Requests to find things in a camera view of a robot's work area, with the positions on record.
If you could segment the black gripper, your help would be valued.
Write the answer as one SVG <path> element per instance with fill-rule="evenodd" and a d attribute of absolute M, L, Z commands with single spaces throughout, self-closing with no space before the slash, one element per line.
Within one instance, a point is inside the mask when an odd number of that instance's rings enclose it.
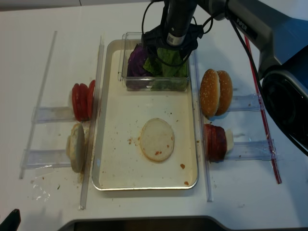
<path fill-rule="evenodd" d="M 142 46 L 145 47 L 151 56 L 158 56 L 158 49 L 166 49 L 168 51 L 177 51 L 180 59 L 185 62 L 191 55 L 192 51 L 198 47 L 197 39 L 202 37 L 202 26 L 189 24 L 188 31 L 183 34 L 175 34 L 175 29 L 164 29 L 161 25 L 143 33 L 141 36 Z"/>

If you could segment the black left arm gripper tip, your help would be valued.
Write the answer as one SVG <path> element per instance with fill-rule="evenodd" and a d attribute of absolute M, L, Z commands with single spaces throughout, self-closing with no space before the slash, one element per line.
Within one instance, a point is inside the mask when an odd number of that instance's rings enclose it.
<path fill-rule="evenodd" d="M 0 224 L 0 231 L 17 231 L 21 223 L 20 210 L 14 209 Z"/>

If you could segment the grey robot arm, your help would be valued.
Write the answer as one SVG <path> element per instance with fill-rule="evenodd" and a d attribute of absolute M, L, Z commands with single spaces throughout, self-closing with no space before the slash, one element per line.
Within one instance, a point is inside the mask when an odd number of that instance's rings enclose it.
<path fill-rule="evenodd" d="M 308 152 L 308 23 L 258 0 L 166 0 L 161 23 L 143 32 L 151 57 L 179 51 L 186 61 L 214 20 L 227 19 L 242 44 L 263 104 L 282 133 Z"/>

